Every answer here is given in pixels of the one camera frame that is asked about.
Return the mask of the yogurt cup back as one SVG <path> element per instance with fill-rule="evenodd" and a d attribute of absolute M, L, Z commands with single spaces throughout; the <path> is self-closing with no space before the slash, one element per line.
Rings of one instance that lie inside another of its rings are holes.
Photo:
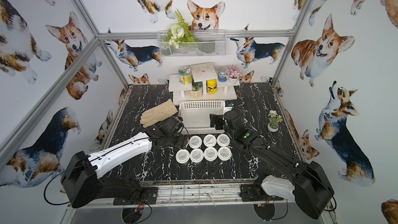
<path fill-rule="evenodd" d="M 201 148 L 202 143 L 203 143 L 202 139 L 197 135 L 190 137 L 189 142 L 188 142 L 190 148 L 192 148 L 192 149 Z"/>
<path fill-rule="evenodd" d="M 227 147 L 231 143 L 230 138 L 226 134 L 220 134 L 217 136 L 217 144 L 220 147 Z"/>
<path fill-rule="evenodd" d="M 203 138 L 203 144 L 206 147 L 215 147 L 217 144 L 217 138 L 212 134 L 208 134 Z"/>

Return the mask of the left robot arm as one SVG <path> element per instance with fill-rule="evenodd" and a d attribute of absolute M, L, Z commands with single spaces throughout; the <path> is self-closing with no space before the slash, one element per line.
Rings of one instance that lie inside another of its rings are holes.
<path fill-rule="evenodd" d="M 188 138 L 182 134 L 183 129 L 182 118 L 172 116 L 113 147 L 89 155 L 83 151 L 76 153 L 67 169 L 59 174 L 68 204 L 72 208 L 80 208 L 104 198 L 142 201 L 144 190 L 137 180 L 125 178 L 110 183 L 103 178 L 104 175 L 152 148 L 186 147 Z"/>

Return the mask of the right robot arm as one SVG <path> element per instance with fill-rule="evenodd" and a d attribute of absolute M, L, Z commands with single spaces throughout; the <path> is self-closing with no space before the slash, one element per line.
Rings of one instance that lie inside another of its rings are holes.
<path fill-rule="evenodd" d="M 244 126 L 240 113 L 231 110 L 223 115 L 210 114 L 210 126 L 224 130 L 232 146 L 264 161 L 283 178 L 264 177 L 260 188 L 268 196 L 294 201 L 312 219 L 318 219 L 334 200 L 334 190 L 321 165 L 307 163 L 275 148 L 255 131 Z"/>

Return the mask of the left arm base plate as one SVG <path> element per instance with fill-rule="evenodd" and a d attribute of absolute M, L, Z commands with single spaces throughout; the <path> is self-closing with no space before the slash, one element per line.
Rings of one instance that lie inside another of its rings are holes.
<path fill-rule="evenodd" d="M 154 205 L 157 201 L 158 187 L 144 187 L 141 190 L 136 190 L 133 194 L 126 198 L 114 198 L 113 205 L 136 205 L 149 204 Z"/>

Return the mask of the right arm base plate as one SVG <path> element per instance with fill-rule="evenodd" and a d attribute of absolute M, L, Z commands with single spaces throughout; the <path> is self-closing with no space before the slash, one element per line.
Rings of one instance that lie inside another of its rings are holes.
<path fill-rule="evenodd" d="M 242 184 L 240 185 L 240 193 L 242 201 L 244 202 L 257 202 L 257 201 L 282 201 L 283 198 L 276 196 L 269 196 L 261 188 L 261 186 L 255 184 Z"/>

